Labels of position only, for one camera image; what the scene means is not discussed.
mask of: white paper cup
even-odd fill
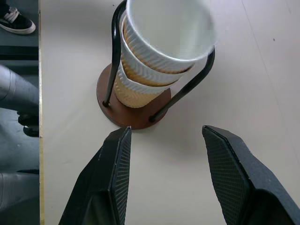
[[[150,87],[134,82],[126,77],[122,62],[120,62],[113,88],[117,99],[122,104],[131,108],[140,108],[147,105],[170,86]]]
[[[216,43],[209,9],[200,0],[127,0],[125,40],[145,65],[180,72]]]
[[[124,21],[121,28],[121,48],[123,68],[127,77],[148,86],[166,86],[180,79],[187,72],[165,74],[149,68],[130,51],[123,35]]]

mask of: textured gripper pad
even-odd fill
[[[118,224],[125,224],[129,169],[130,169],[131,132],[127,132],[120,142],[120,150],[116,163],[116,170],[112,180],[112,195],[115,199],[116,219]]]
[[[230,145],[204,128],[212,183],[228,225],[239,223],[250,193],[249,184],[235,160]]]

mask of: shoe sole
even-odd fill
[[[29,27],[27,29],[23,29],[23,30],[16,30],[16,29],[8,28],[8,27],[2,25],[1,23],[0,23],[0,27],[2,27],[3,29],[7,30],[8,32],[11,32],[11,33],[14,33],[14,34],[23,34],[23,35],[24,34],[31,34],[36,29],[36,26],[35,26],[35,24],[33,22],[32,22],[31,27]]]

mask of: cup rim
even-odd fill
[[[213,51],[214,45],[216,44],[216,29],[215,29],[215,23],[214,23],[214,19],[213,17],[210,15],[209,13],[209,9],[206,7],[206,5],[204,5],[202,2],[199,2],[201,4],[201,6],[208,12],[208,15],[210,15],[210,20],[211,20],[211,24],[212,24],[212,31],[214,32],[214,39],[213,40],[213,45],[212,47],[209,47],[206,51],[204,51],[205,53],[203,53],[202,55],[192,58],[192,59],[188,59],[188,60],[184,60],[184,59],[178,59],[178,58],[174,58],[171,56],[168,56],[164,53],[162,53],[161,51],[157,50],[156,48],[154,48],[152,45],[150,45],[144,38],[142,38],[142,35],[140,34],[140,32],[136,29],[135,23],[133,21],[133,19],[131,18],[131,5],[133,3],[134,0],[127,0],[127,4],[126,4],[126,12],[127,12],[127,21],[130,23],[130,26],[134,29],[134,32],[136,33],[136,35],[138,36],[138,38],[148,47],[150,48],[152,51],[154,51],[155,53],[159,54],[160,56],[167,58],[168,60],[172,60],[175,62],[195,62],[198,60],[203,59],[204,57],[206,57],[209,53],[211,53]]]

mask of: cup holder stand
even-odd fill
[[[205,67],[189,81],[175,96],[171,90],[161,95],[142,108],[130,108],[123,105],[115,96],[113,83],[121,58],[120,19],[126,8],[126,0],[116,8],[112,17],[112,63],[101,73],[97,82],[97,100],[104,115],[120,127],[131,126],[132,129],[144,129],[158,123],[168,109],[182,97],[194,89],[210,72],[214,60],[215,49],[208,55]]]

